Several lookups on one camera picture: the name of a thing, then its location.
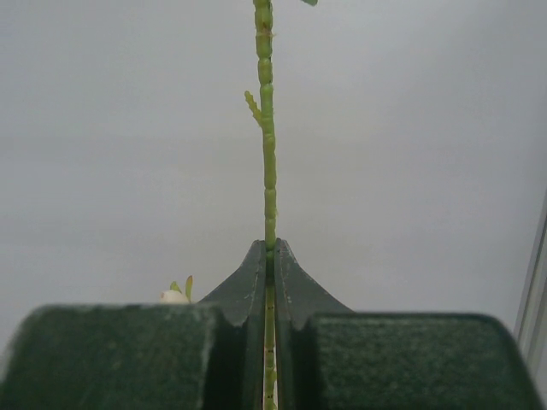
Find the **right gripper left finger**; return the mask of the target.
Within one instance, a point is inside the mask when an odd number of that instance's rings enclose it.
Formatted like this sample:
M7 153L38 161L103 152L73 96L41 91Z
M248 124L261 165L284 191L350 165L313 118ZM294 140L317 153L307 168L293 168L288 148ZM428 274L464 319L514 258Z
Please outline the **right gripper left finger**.
M265 249L191 304L49 304L1 362L4 409L259 409Z

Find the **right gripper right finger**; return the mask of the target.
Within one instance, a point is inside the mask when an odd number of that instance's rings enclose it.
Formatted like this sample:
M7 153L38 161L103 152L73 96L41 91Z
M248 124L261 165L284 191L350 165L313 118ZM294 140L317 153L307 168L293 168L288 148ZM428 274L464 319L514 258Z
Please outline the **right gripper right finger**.
M540 409L508 329L478 313L358 313L275 250L281 409Z

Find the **pale pink flower stem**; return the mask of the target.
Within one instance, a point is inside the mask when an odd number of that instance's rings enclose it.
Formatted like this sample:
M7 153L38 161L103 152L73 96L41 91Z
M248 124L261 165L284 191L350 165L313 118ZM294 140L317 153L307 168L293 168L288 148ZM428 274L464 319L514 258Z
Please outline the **pale pink flower stem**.
M192 303L193 276L190 275L183 286L173 281L168 290L160 294L160 303L164 304L189 304Z

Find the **peach flower stem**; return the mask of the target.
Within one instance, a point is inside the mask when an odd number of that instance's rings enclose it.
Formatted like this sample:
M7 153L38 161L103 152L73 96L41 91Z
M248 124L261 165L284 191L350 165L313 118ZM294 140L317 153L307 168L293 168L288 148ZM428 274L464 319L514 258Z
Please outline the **peach flower stem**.
M273 5L268 0L253 2L256 29L257 77L260 100L257 102L249 91L245 101L262 131L263 184L264 184L264 241L265 241L265 327L264 327L264 400L265 409L275 409L275 385L277 381L275 359L275 302L274 302L274 247L277 239L277 170L276 136L274 129L273 86Z

